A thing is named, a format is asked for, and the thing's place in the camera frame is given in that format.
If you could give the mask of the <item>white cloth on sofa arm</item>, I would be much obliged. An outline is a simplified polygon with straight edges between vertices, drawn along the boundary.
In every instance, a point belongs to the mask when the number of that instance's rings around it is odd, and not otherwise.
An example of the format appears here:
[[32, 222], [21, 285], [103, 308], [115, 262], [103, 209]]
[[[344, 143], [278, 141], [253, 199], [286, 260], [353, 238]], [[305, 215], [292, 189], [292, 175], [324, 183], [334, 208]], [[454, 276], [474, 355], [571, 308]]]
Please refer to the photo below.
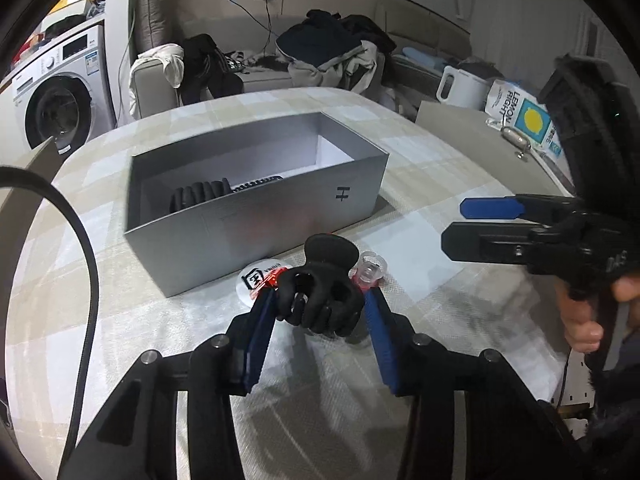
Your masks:
[[178, 90], [183, 81], [183, 48], [163, 44], [140, 53], [129, 73], [129, 111], [142, 119], [180, 105]]

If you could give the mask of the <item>black garment on sofa arm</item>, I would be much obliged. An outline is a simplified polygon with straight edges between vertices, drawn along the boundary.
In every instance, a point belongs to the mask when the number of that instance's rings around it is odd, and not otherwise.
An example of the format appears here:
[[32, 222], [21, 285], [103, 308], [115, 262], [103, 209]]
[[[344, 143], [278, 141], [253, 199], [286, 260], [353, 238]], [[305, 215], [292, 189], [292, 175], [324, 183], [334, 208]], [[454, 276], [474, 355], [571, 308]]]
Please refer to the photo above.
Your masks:
[[201, 34], [185, 39], [182, 48], [184, 72], [179, 94], [183, 105], [200, 102], [203, 89], [214, 99], [243, 92], [242, 79], [232, 73], [211, 36]]

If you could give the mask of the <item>right hand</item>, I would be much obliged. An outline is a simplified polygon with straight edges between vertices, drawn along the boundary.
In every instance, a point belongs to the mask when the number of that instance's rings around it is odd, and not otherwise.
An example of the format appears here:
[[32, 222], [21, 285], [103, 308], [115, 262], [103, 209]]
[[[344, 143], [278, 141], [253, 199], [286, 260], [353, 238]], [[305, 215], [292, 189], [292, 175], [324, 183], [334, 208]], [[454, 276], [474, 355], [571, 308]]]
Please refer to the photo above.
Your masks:
[[[570, 299], [568, 285], [554, 280], [556, 304], [564, 325], [565, 339], [570, 348], [580, 353], [592, 353], [599, 349], [604, 328], [596, 321], [593, 306], [588, 301]], [[619, 278], [612, 285], [612, 293], [618, 302], [628, 302], [627, 335], [639, 328], [639, 273], [634, 272]]]

